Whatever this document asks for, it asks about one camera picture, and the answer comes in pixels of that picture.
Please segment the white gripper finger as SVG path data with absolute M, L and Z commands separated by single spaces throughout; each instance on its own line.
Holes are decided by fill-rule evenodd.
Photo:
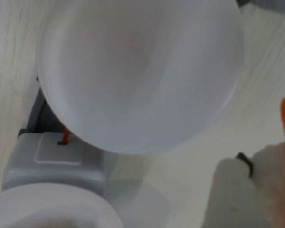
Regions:
M 222 159 L 213 174 L 204 214 L 206 228 L 269 228 L 253 179 L 264 163 L 239 153 Z

